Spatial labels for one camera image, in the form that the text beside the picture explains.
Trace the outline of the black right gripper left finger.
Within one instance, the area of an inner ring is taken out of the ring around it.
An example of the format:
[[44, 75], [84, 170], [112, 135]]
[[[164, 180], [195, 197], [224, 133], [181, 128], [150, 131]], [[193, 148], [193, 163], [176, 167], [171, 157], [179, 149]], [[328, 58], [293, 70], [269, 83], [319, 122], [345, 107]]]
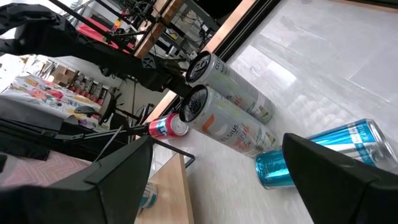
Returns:
[[152, 162], [141, 137], [48, 186], [1, 191], [1, 223], [134, 223]]

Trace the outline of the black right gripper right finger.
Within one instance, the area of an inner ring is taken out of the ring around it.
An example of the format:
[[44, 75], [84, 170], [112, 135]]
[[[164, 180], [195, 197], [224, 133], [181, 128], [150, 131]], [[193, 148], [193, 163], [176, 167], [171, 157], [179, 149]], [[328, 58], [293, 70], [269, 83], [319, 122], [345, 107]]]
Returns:
[[397, 223], [397, 175], [293, 133], [282, 152], [314, 223]]

